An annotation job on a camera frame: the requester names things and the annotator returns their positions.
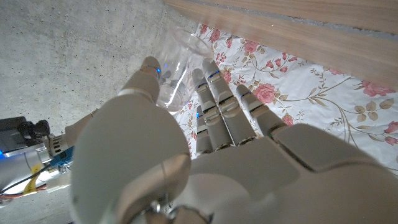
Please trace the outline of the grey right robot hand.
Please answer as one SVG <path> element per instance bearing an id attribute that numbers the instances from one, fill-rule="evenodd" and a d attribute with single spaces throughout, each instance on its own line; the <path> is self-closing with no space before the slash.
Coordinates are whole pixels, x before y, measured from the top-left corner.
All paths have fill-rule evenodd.
<path id="1" fill-rule="evenodd" d="M 51 157 L 55 157 L 63 151 L 75 145 L 75 142 L 83 131 L 83 128 L 93 118 L 98 109 L 92 111 L 76 123 L 69 125 L 65 128 L 65 132 L 61 135 L 55 136 L 53 134 L 48 136 L 47 149 Z"/>

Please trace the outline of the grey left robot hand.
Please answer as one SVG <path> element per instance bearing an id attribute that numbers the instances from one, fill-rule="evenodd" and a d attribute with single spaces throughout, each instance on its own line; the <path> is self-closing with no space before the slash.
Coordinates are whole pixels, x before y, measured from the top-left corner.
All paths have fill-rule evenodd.
<path id="1" fill-rule="evenodd" d="M 160 65 L 144 59 L 79 134 L 70 201 L 76 223 L 396 223 L 397 177 L 348 143 L 287 126 L 238 86 L 261 138 L 191 159 L 156 106 Z"/>

